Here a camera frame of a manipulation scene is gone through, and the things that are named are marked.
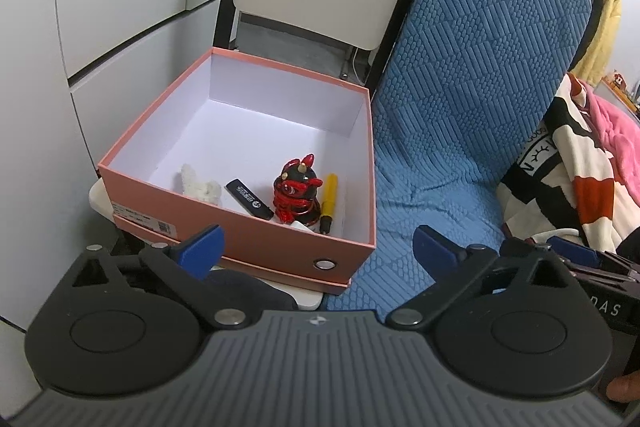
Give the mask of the right human hand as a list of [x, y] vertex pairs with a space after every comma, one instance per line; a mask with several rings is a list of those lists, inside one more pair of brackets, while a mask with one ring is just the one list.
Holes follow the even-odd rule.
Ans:
[[640, 399], [640, 372], [614, 378], [606, 387], [608, 399], [618, 403], [631, 403]]

